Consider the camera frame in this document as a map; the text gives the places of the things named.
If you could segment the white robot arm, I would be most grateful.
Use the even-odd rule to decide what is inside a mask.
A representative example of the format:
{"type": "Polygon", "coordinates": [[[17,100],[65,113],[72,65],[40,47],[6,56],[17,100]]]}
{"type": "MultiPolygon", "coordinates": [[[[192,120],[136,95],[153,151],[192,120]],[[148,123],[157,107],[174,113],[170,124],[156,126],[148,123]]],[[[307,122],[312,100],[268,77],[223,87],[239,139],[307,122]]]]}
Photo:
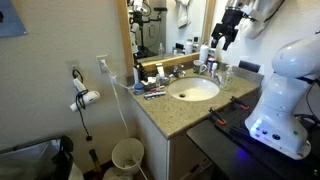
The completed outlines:
{"type": "Polygon", "coordinates": [[[272,60],[274,73],[245,120],[252,138],[295,159],[311,151],[308,132],[293,111],[320,73],[320,34],[283,46],[272,60]]]}

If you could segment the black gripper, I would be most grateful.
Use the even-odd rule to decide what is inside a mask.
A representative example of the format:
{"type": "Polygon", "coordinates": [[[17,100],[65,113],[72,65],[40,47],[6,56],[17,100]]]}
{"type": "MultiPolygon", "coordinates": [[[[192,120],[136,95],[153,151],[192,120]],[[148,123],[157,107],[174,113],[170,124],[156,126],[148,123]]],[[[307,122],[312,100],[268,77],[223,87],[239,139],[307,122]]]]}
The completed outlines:
{"type": "Polygon", "coordinates": [[[236,26],[240,23],[243,13],[240,10],[227,8],[221,23],[217,23],[211,34],[211,47],[216,48],[221,37],[225,38],[222,50],[226,51],[229,45],[235,40],[238,30],[236,26]]]}

